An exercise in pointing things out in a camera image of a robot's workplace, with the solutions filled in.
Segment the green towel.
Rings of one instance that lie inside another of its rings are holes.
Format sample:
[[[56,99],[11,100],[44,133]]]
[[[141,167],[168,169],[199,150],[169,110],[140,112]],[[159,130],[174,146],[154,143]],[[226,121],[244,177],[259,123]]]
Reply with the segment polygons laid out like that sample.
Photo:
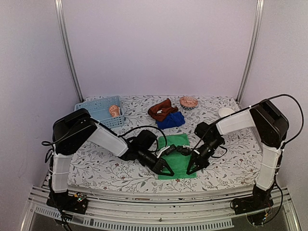
[[[187,134],[182,133],[178,135],[169,135],[167,136],[167,145],[175,145],[175,146],[190,146],[190,142],[188,139]],[[164,155],[162,157],[166,160],[169,166],[174,171],[174,176],[164,176],[158,175],[159,180],[176,180],[179,181],[180,179],[189,179],[189,178],[196,178],[197,174],[192,173],[190,175],[186,174],[188,163],[190,160],[189,156],[184,156],[181,153],[174,151],[169,155]]]

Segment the orange bunny towel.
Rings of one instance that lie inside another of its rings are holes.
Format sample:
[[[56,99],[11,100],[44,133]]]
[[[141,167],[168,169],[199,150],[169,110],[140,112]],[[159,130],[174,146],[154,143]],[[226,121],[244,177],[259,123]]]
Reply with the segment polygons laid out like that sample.
[[[111,105],[109,107],[109,113],[111,115],[111,117],[118,117],[121,115],[121,112],[120,112],[120,107],[117,106],[117,105]]]

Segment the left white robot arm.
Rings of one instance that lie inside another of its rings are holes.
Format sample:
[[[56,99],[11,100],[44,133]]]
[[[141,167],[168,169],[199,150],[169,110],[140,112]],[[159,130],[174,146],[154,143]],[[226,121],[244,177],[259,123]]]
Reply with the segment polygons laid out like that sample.
[[[53,124],[53,147],[51,189],[53,201],[61,208],[71,205],[67,181],[73,155],[87,141],[92,142],[114,156],[124,160],[138,160],[157,175],[173,176],[174,171],[160,155],[149,149],[157,140],[149,130],[142,130],[136,137],[124,138],[111,131],[107,126],[92,118],[88,110],[78,109]]]

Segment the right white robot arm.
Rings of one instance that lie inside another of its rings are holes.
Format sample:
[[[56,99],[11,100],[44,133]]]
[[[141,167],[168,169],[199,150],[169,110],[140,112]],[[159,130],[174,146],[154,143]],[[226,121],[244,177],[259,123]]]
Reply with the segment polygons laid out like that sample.
[[[253,185],[267,191],[279,171],[289,122],[270,101],[264,100],[231,115],[195,128],[202,144],[190,151],[187,174],[201,172],[208,188]]]

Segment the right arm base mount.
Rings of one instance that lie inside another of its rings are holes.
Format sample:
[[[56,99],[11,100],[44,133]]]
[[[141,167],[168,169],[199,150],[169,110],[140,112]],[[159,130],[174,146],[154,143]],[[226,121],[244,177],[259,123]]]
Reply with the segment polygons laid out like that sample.
[[[234,210],[236,215],[262,210],[246,216],[251,225],[261,226],[272,211],[274,203],[271,198],[271,191],[272,188],[264,191],[254,186],[251,196],[233,199],[230,203],[230,208]]]

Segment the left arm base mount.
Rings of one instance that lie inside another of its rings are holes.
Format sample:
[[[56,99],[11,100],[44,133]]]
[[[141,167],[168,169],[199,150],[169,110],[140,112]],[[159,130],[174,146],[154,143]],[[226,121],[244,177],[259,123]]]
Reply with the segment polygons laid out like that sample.
[[[84,215],[88,207],[87,196],[83,193],[69,195],[68,191],[55,193],[51,191],[46,205],[59,209],[60,211],[69,211]]]

